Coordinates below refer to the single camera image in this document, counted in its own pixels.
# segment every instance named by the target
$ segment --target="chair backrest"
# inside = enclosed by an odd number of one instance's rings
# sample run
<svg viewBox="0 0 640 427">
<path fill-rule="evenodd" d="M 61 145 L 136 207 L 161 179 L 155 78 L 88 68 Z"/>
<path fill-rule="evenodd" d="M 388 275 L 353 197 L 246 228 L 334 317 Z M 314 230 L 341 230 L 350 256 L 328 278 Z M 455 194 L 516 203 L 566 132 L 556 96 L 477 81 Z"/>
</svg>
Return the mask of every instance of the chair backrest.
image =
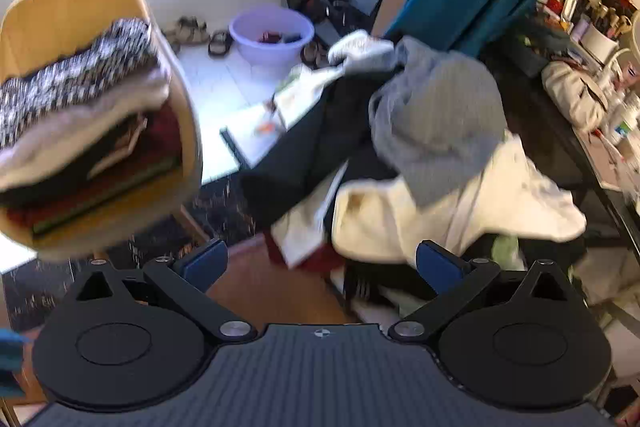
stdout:
<svg viewBox="0 0 640 427">
<path fill-rule="evenodd" d="M 15 0 L 0 26 L 0 84 L 73 54 L 124 17 L 149 21 L 146 0 Z"/>
</svg>

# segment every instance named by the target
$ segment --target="black and white patterned cloth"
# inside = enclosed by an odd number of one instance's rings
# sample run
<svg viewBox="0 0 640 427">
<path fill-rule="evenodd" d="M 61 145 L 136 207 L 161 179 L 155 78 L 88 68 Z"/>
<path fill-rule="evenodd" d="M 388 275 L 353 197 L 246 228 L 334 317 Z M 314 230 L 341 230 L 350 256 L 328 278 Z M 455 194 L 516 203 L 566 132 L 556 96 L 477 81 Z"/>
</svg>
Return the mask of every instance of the black and white patterned cloth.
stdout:
<svg viewBox="0 0 640 427">
<path fill-rule="evenodd" d="M 0 85 L 0 150 L 47 114 L 91 102 L 138 68 L 157 64 L 149 25 L 119 19 L 84 51 L 35 74 L 9 78 Z"/>
</svg>

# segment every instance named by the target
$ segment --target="white tile floor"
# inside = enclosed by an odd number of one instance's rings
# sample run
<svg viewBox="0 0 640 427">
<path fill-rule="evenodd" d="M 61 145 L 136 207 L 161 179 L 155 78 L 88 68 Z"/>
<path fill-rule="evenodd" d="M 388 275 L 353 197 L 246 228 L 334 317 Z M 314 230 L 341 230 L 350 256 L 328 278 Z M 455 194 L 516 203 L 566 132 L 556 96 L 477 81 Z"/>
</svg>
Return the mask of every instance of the white tile floor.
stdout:
<svg viewBox="0 0 640 427">
<path fill-rule="evenodd" d="M 273 68 L 252 66 L 234 48 L 225 57 L 210 58 L 206 46 L 184 46 L 178 54 L 190 86 L 202 136 L 202 182 L 238 169 L 238 162 L 220 137 L 220 128 L 238 110 L 268 99 L 293 64 Z M 20 266 L 34 253 L 0 235 L 0 273 Z"/>
</svg>

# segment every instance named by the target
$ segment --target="red cloth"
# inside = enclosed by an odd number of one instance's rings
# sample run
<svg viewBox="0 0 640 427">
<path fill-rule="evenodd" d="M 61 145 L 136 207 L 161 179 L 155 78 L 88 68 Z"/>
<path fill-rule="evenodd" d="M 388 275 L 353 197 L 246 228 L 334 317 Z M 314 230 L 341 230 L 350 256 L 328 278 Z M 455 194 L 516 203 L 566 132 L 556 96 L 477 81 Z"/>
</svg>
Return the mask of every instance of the red cloth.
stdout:
<svg viewBox="0 0 640 427">
<path fill-rule="evenodd" d="M 167 158 L 181 157 L 180 127 L 174 112 L 165 103 L 157 112 L 149 115 L 150 123 L 138 139 L 131 156 L 117 163 L 64 198 L 24 208 L 10 208 L 7 217 L 22 227 L 33 228 L 36 223 L 54 216 L 66 214 L 81 203 L 99 198 L 114 184 L 147 170 Z"/>
<path fill-rule="evenodd" d="M 267 244 L 269 260 L 273 264 L 287 266 L 284 262 L 284 257 L 282 256 L 280 247 L 275 242 L 271 233 L 263 232 L 263 234 L 264 241 Z M 334 247 L 329 243 L 322 243 L 322 245 L 316 248 L 309 257 L 307 257 L 302 263 L 298 264 L 294 269 L 327 274 L 343 265 L 344 257 L 337 253 L 337 251 L 334 250 Z"/>
</svg>

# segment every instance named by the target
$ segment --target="gray ribbed panel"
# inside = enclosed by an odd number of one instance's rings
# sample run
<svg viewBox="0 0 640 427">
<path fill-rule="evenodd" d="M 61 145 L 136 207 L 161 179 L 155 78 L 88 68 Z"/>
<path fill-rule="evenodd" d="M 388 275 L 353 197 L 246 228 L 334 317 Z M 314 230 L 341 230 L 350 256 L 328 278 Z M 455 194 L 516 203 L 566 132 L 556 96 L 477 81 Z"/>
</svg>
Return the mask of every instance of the gray ribbed panel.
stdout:
<svg viewBox="0 0 640 427">
<path fill-rule="evenodd" d="M 315 332 L 331 332 L 323 338 Z M 148 409 L 97 415 L 52 405 L 29 427 L 605 427 L 590 405 L 545 414 L 496 409 L 457 390 L 429 353 L 375 325 L 274 325 L 220 349 L 200 380 Z"/>
</svg>

